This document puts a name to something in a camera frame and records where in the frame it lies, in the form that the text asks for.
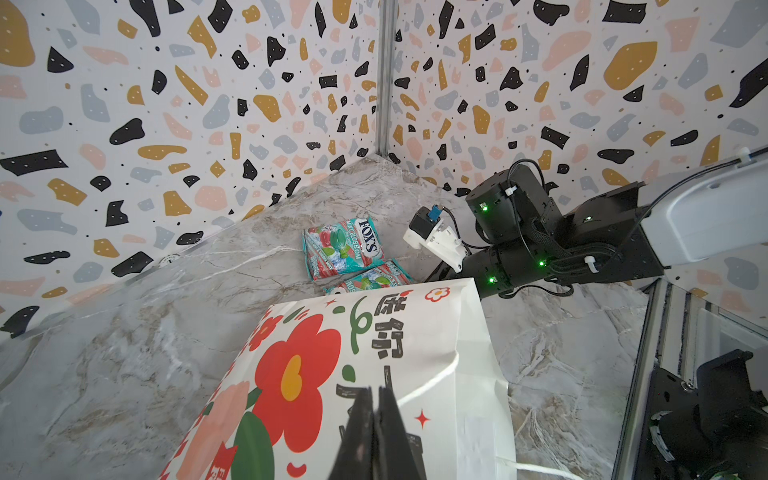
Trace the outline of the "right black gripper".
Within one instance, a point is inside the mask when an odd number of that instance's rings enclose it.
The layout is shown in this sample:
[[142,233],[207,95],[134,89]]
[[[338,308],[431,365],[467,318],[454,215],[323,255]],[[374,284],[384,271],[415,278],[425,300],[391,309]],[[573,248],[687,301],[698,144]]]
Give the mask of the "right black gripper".
[[456,272],[445,260],[430,273],[426,283],[467,278],[474,281],[480,299],[512,294],[537,281],[558,283],[547,261],[531,256],[522,244],[490,245],[471,249],[462,246],[461,270]]

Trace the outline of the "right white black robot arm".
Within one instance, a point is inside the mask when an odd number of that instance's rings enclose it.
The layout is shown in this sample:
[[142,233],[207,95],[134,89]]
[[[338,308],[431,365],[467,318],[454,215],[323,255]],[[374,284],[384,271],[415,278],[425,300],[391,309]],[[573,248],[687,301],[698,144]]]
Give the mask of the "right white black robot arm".
[[530,159],[474,188],[466,203],[480,247],[466,245],[452,212],[423,207],[405,241],[438,257],[432,279],[469,278],[481,297],[527,288],[565,297],[578,284],[659,277],[677,265],[767,239],[767,153],[735,158],[654,185],[633,182],[562,213]]

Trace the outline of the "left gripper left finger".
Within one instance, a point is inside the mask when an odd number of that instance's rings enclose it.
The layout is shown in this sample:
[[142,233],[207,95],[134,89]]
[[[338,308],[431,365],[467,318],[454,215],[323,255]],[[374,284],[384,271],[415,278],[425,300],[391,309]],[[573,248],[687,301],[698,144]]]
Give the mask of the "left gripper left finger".
[[345,432],[329,475],[330,480],[373,478],[373,398],[370,387],[360,390],[349,414]]

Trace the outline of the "white floral paper bag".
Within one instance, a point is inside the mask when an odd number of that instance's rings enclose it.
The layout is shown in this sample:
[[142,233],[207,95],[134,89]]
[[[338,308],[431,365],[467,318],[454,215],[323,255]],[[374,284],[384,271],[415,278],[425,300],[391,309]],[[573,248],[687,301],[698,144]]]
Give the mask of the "white floral paper bag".
[[270,307],[162,471],[329,479],[358,388],[390,385],[425,479],[519,479],[508,384],[470,279]]

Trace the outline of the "teal Fox's mint candy bag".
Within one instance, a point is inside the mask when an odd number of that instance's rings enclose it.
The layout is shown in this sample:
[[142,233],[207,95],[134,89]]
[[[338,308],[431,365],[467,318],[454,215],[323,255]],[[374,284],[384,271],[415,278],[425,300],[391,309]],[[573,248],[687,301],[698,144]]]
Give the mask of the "teal Fox's mint candy bag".
[[302,232],[301,238],[311,280],[360,273],[385,262],[371,216],[310,227]]

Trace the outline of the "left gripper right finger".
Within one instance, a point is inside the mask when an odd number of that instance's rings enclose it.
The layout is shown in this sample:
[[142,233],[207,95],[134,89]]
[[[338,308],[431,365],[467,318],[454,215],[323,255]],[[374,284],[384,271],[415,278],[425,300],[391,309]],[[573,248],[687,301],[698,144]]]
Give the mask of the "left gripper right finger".
[[374,414],[374,478],[384,480],[425,479],[424,466],[405,430],[391,388],[378,390]]

